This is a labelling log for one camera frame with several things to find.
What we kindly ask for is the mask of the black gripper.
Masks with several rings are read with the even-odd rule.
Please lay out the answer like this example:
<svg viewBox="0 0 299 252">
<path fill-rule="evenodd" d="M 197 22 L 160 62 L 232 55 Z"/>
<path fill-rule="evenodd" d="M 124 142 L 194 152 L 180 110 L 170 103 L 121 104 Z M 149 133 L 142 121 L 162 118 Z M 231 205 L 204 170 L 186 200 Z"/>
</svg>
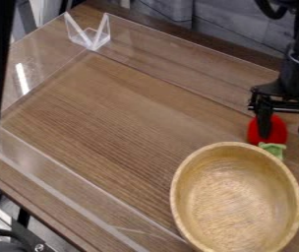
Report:
<svg viewBox="0 0 299 252">
<path fill-rule="evenodd" d="M 271 131 L 272 113 L 299 114 L 299 95 L 289 94 L 277 81 L 253 86 L 248 110 L 256 114 L 259 135 L 265 139 Z"/>
</svg>

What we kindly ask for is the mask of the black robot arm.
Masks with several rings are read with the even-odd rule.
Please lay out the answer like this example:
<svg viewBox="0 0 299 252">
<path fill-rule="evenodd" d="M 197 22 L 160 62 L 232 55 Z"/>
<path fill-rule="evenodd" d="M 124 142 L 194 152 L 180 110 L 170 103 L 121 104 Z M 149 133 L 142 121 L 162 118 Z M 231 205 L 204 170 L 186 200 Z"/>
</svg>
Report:
<svg viewBox="0 0 299 252">
<path fill-rule="evenodd" d="M 272 20 L 293 14 L 292 40 L 288 43 L 276 79 L 251 88 L 248 110 L 255 113 L 259 136 L 271 134 L 271 115 L 299 114 L 299 0 L 255 0 L 261 13 Z"/>
</svg>

